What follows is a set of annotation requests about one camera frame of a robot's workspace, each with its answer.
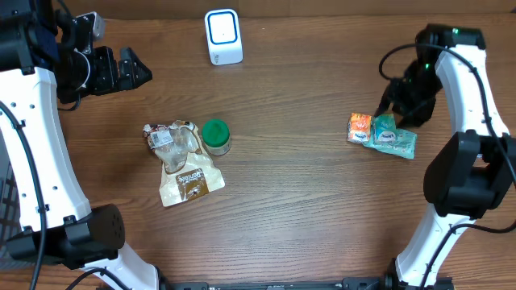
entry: green lid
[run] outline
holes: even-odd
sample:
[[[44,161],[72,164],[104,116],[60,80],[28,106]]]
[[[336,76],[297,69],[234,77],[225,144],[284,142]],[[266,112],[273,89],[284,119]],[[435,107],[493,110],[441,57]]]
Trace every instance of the green lid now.
[[[221,147],[229,140],[229,128],[224,121],[210,120],[202,128],[202,139],[210,147]]]

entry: blue outline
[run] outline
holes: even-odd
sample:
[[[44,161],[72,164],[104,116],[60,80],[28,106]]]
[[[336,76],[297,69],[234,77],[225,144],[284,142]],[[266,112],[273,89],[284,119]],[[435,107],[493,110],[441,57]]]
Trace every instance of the blue outline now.
[[[232,41],[226,41],[226,42],[223,42],[223,43],[216,43],[213,41],[213,37],[211,35],[211,23],[210,23],[210,18],[211,16],[213,15],[223,15],[223,14],[229,14],[231,15],[231,17],[233,18],[233,28],[235,29],[235,40],[232,40]],[[231,12],[231,11],[224,11],[224,12],[217,12],[217,13],[212,13],[208,16],[208,29],[210,30],[210,41],[211,43],[215,44],[215,45],[220,45],[220,44],[233,44],[236,42],[236,40],[238,40],[239,38],[239,32],[236,30],[236,21],[235,21],[235,15]]]

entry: food package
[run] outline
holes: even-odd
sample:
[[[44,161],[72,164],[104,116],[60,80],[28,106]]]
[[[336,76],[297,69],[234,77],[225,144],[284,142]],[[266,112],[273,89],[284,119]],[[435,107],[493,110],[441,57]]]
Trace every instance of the food package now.
[[[382,114],[372,121],[375,144],[394,143],[396,141],[396,121],[393,114]]]
[[[368,142],[371,138],[371,116],[352,113],[347,124],[347,140],[353,143]]]
[[[407,130],[397,129],[397,140],[393,143],[374,143],[372,139],[364,143],[364,146],[376,149],[387,154],[397,155],[407,159],[413,159],[416,151],[418,135]]]
[[[191,201],[225,186],[224,179],[206,153],[192,122],[171,126],[144,126],[148,146],[162,161],[160,195],[163,206]]]

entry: orange package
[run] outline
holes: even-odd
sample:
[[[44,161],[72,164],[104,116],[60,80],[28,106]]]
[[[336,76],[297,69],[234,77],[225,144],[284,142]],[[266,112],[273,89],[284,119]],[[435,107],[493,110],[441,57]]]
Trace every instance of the orange package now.
[[[347,140],[353,143],[368,142],[371,138],[371,116],[352,113],[347,124]]]

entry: wooden tabletop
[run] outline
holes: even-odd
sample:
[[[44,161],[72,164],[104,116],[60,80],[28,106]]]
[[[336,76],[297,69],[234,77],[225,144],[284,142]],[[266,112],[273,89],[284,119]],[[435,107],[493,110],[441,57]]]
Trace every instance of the wooden tabletop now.
[[[131,46],[154,80],[130,92],[88,97],[63,113],[69,154],[92,206],[116,204],[127,242],[172,282],[341,280],[380,276],[407,245],[427,202],[422,179],[451,137],[439,93],[418,133],[416,158],[346,142],[351,112],[373,114],[387,82],[377,66],[414,42],[427,23],[479,27],[488,75],[505,124],[516,130],[516,14],[241,19],[243,63],[210,64],[202,20],[108,21],[105,40]],[[387,64],[400,75],[415,58]],[[233,147],[214,158],[226,187],[164,208],[160,161],[141,138],[146,123],[176,119],[200,127],[226,121]],[[478,222],[516,217],[511,189]],[[458,289],[514,289],[514,234],[468,230],[444,263]],[[44,267],[39,288],[65,288],[80,273]],[[0,275],[0,288],[26,288],[31,269]],[[93,289],[85,280],[78,289]]]

